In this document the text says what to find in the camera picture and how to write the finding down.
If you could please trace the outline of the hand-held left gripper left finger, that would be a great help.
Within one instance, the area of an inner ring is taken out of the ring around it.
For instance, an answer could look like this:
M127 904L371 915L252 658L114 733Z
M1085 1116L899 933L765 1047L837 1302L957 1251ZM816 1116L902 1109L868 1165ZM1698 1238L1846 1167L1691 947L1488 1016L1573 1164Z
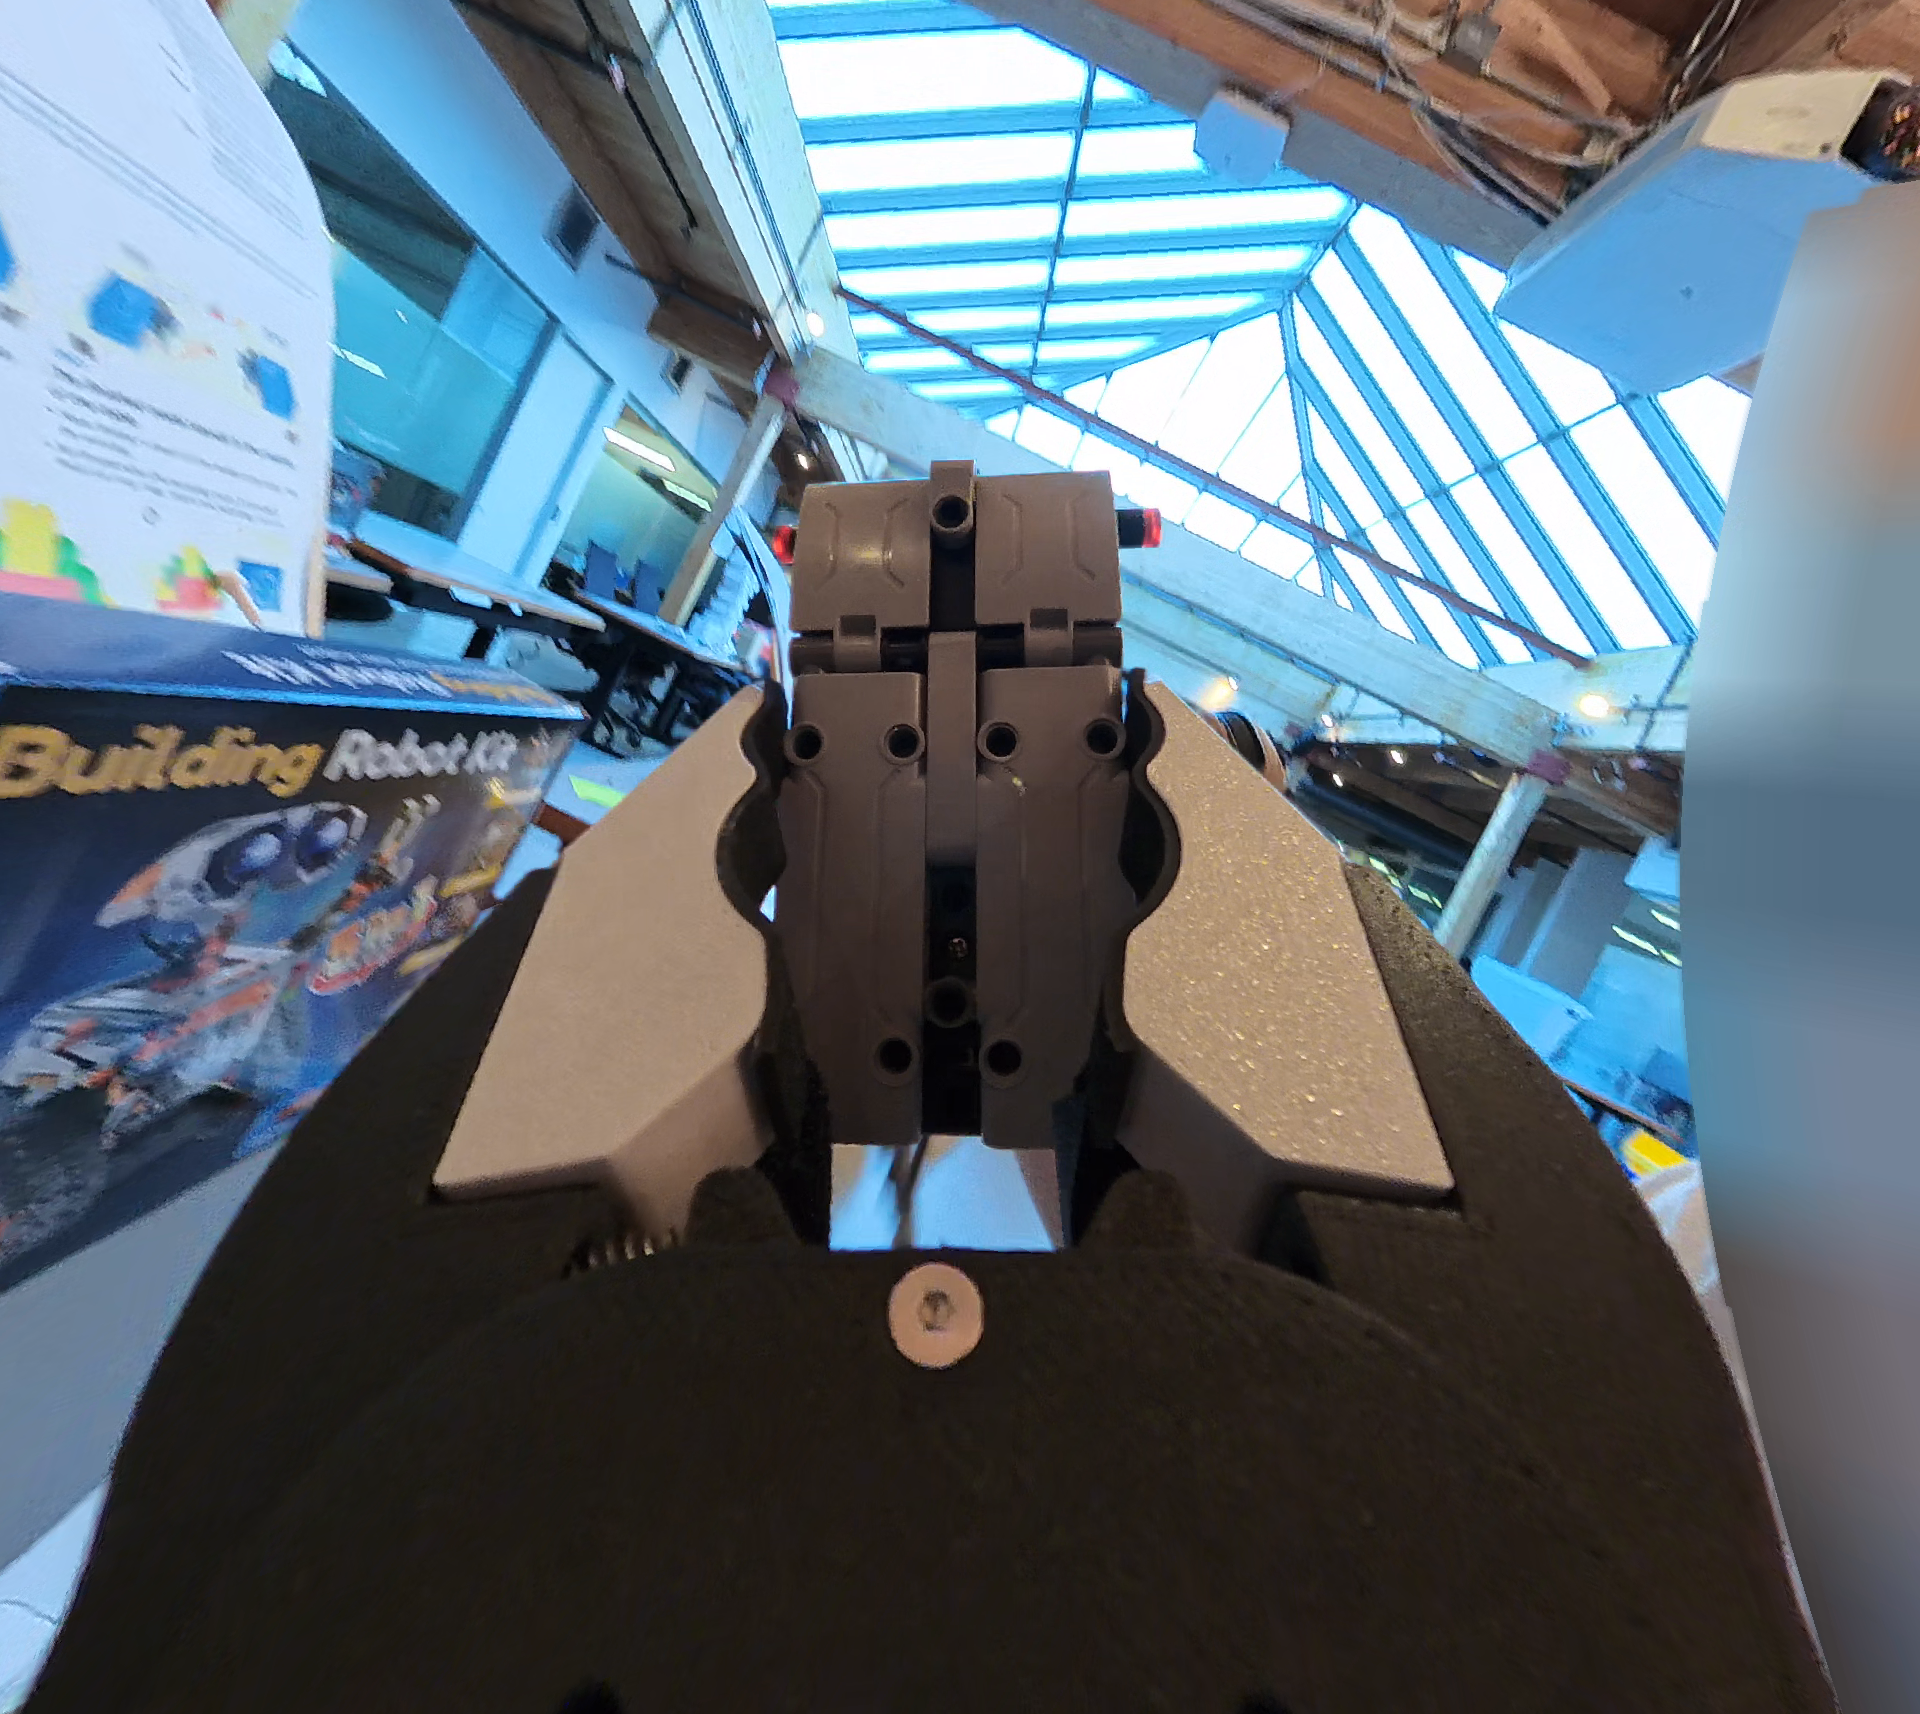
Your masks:
M563 855L437 1185L595 1184L661 1242L712 1172L760 1167L831 1231L825 1082L762 904L785 866L781 688L733 696Z

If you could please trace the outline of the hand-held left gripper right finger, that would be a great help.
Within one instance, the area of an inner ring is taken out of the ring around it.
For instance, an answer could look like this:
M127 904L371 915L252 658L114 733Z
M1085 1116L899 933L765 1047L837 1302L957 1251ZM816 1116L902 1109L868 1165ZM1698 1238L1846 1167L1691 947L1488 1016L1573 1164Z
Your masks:
M1343 862L1198 711L1148 680L1093 716L1067 855L1093 1073L1067 1157L1077 1244L1127 1164L1225 1244L1285 1188L1438 1205L1455 1173Z

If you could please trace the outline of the grey building block robot model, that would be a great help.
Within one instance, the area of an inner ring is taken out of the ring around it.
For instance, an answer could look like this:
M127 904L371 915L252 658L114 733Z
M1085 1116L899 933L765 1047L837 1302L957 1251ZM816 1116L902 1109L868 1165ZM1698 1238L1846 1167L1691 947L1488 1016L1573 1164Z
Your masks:
M1052 1144L1139 892L1107 474L815 486L776 931L841 1142Z

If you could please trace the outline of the wooden office desk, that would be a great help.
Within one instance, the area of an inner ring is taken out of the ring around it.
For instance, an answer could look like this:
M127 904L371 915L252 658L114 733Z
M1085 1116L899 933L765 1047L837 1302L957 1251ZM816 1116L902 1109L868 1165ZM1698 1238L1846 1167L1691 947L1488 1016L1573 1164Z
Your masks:
M471 621L465 658L473 662L488 658L501 632L573 641L606 625L599 612L538 582L497 567L441 533L377 512L360 515L344 547L384 572L400 603Z

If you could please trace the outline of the grey desk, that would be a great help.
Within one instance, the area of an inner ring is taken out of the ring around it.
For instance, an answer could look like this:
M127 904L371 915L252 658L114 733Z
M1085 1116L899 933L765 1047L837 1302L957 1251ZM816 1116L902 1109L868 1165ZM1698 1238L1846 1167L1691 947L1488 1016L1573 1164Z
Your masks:
M3 1299L3 1555L20 1557L107 1478L134 1402L231 1222L276 1162L231 1162ZM1055 1156L976 1140L931 1142L913 1202L914 1238L967 1250L1060 1244Z

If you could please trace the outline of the blue robot kit box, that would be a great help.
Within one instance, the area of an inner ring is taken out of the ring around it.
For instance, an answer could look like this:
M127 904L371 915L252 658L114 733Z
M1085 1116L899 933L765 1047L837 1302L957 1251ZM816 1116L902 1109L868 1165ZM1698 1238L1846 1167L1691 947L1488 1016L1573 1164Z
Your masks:
M3 599L12 1285L276 1146L488 910L578 733L512 670Z

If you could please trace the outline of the white ceiling projector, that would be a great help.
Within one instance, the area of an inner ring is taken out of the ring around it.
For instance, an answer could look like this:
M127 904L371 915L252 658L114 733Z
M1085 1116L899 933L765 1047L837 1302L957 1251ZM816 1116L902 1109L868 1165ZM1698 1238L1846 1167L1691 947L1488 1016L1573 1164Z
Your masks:
M1626 392L1734 370L1765 351L1807 220L1916 163L1918 92L1898 73L1740 78L1575 197L1495 310Z

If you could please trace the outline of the white ceiling access point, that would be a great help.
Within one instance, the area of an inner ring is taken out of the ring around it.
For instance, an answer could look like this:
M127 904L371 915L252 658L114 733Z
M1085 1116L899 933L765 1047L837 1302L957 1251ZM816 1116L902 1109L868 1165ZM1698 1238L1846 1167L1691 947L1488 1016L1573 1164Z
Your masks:
M1286 106L1219 85L1195 119L1193 151L1212 177L1263 188L1280 175L1290 131Z

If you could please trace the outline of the instruction poster on wooden board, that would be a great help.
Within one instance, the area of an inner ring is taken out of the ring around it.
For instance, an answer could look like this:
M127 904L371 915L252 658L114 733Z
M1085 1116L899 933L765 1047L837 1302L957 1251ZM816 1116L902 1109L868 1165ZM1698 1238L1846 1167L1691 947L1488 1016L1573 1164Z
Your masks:
M3 0L4 590L316 634L314 185L204 0Z

